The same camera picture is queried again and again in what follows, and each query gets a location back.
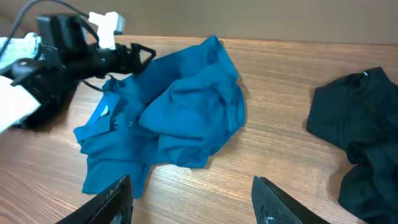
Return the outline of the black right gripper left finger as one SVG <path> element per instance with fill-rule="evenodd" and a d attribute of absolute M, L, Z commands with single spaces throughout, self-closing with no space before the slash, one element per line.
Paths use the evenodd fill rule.
<path fill-rule="evenodd" d="M 131 224 L 132 211 L 131 179 L 125 175 L 57 224 Z"/>

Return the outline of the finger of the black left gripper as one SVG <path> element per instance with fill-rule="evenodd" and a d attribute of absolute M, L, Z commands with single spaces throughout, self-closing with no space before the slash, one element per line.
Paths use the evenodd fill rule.
<path fill-rule="evenodd" d="M 134 74 L 142 73 L 156 56 L 156 51 L 141 44 L 131 44 L 130 69 Z"/>

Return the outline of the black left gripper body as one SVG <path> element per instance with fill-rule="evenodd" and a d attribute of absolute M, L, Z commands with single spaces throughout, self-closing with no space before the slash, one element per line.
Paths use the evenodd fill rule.
<path fill-rule="evenodd" d="M 90 45 L 87 53 L 66 64 L 69 74 L 76 80 L 103 78 L 107 73 L 132 73 L 131 49 L 116 44 L 116 49 L 101 49 Z"/>

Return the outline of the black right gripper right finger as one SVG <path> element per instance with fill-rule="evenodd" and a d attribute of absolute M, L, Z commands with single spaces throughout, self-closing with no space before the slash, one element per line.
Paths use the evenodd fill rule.
<path fill-rule="evenodd" d="M 251 198 L 257 224 L 329 224 L 265 177 L 254 177 Z"/>

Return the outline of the blue polo shirt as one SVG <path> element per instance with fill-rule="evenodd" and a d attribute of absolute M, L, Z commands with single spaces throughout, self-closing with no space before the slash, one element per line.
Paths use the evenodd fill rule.
<path fill-rule="evenodd" d="M 109 79 L 84 126 L 82 191 L 98 194 L 128 175 L 141 197 L 152 166 L 200 169 L 244 125 L 244 95 L 223 44 L 209 37 L 157 58 L 140 75 Z"/>

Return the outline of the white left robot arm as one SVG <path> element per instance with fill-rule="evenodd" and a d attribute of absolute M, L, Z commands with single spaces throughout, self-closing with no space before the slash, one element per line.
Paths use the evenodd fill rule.
<path fill-rule="evenodd" d="M 37 22 L 40 57 L 20 58 L 1 70 L 1 131 L 38 128 L 58 114 L 79 83 L 109 73 L 140 74 L 156 55 L 135 43 L 87 44 L 83 31 L 92 29 L 78 15 L 41 15 Z"/>

